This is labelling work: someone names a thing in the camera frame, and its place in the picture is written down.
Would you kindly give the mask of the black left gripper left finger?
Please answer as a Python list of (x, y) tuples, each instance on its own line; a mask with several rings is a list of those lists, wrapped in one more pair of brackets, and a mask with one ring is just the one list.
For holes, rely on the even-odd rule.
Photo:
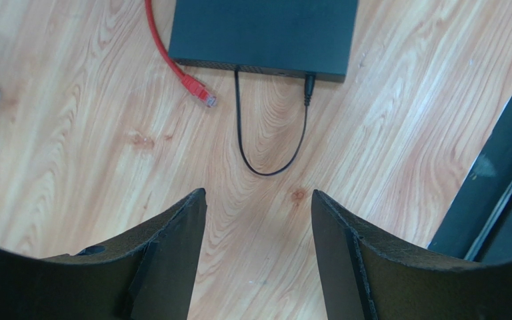
[(205, 190), (196, 189), (76, 255), (0, 248), (0, 319), (186, 319), (206, 212)]

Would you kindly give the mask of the black network switch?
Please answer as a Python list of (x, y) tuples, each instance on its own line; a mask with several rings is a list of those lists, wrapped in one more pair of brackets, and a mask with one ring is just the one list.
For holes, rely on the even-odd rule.
[(169, 56), (181, 65), (344, 82), (359, 3), (176, 2)]

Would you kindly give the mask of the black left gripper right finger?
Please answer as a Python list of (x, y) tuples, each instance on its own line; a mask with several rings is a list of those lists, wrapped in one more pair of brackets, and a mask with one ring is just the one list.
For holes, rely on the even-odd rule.
[(418, 247), (320, 190), (311, 220), (329, 319), (512, 319), (512, 261), (477, 263)]

